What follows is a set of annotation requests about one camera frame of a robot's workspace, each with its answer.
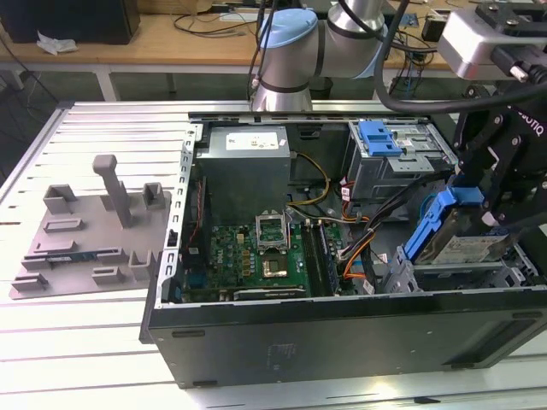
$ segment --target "metal table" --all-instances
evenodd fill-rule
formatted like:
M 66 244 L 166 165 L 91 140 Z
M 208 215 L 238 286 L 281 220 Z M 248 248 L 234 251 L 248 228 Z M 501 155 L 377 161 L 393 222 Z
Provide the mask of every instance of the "metal table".
M 180 390 L 154 345 L 138 341 L 146 290 L 12 302 L 9 282 L 44 213 L 50 184 L 101 193 L 97 153 L 118 157 L 127 189 L 172 189 L 189 111 L 245 111 L 245 102 L 77 103 L 58 109 L 0 190 L 0 408 L 236 407 L 544 408 L 547 334 L 491 369 Z M 317 102 L 321 111 L 385 112 L 377 102 Z

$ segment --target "gray power supply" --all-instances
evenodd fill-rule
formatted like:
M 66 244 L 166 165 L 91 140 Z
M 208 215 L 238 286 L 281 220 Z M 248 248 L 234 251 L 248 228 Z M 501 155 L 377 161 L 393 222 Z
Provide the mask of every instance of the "gray power supply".
M 284 126 L 213 128 L 197 164 L 212 193 L 215 225 L 250 224 L 266 210 L 283 213 L 291 167 Z

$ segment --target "motherboard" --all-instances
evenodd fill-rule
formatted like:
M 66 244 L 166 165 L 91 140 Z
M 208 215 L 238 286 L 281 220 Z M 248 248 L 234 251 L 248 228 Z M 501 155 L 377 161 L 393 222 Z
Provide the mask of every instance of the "motherboard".
M 315 244 L 310 239 L 314 229 L 321 229 L 324 243 L 319 240 Z M 334 293 L 338 277 L 333 261 L 342 246 L 336 224 L 262 222 L 259 229 L 256 224 L 214 226 L 209 265 L 205 271 L 186 274 L 183 300 L 226 302 L 316 296 L 315 284 L 321 281 L 317 277 L 322 267 L 330 269 L 327 288 Z

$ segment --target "yellow wire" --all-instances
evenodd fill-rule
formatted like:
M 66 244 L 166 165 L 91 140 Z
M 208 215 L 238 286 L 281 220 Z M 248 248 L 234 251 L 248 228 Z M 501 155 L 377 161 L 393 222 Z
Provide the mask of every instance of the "yellow wire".
M 302 152 L 297 152 L 297 156 L 298 155 L 303 156 L 304 158 L 306 158 L 308 161 L 310 161 L 312 164 L 314 164 L 314 166 L 317 169 L 319 169 L 321 171 L 321 173 L 323 174 L 323 178 L 325 178 L 325 189 L 323 190 L 323 193 L 321 195 L 319 195 L 318 197 L 316 197 L 316 198 L 307 199 L 306 201 L 288 202 L 287 205 L 311 205 L 312 203 L 316 203 L 316 202 L 321 201 L 328 194 L 328 190 L 331 186 L 331 182 L 330 182 L 328 176 L 326 175 L 326 172 L 323 171 L 323 168 L 321 168 L 321 166 L 317 162 L 315 162 L 309 156 L 307 156 L 306 154 L 303 154 Z

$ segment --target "floor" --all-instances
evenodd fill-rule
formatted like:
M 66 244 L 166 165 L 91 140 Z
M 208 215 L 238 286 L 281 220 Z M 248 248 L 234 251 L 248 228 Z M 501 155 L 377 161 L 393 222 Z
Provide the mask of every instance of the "floor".
M 91 73 L 36 73 L 60 101 L 102 101 L 96 78 Z M 0 184 L 39 133 L 56 104 L 35 85 L 32 76 L 23 74 L 25 90 L 15 92 L 4 85 L 0 91 Z M 118 73 L 114 81 L 123 100 L 244 100 L 245 75 L 180 74 L 175 75 L 178 91 L 169 94 L 165 74 Z M 468 82 L 459 79 L 423 79 L 415 99 L 459 98 Z M 320 89 L 321 85 L 312 88 Z M 399 82 L 394 95 L 412 94 L 415 83 Z M 362 100 L 373 94 L 371 79 L 335 79 L 331 99 Z

